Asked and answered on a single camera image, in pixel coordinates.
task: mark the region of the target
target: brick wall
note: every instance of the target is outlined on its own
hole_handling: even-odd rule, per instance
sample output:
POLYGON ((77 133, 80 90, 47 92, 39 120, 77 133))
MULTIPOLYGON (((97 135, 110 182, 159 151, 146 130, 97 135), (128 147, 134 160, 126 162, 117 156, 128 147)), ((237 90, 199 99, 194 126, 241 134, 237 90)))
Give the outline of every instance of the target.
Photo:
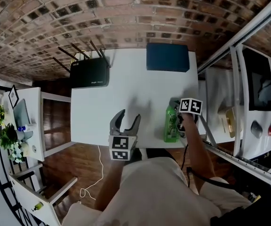
MULTIPOLYGON (((0 0, 0 78, 17 81, 68 76, 57 46, 145 48, 147 42, 186 44, 204 61, 270 0, 0 0)), ((250 40, 264 42, 262 32, 250 40)))

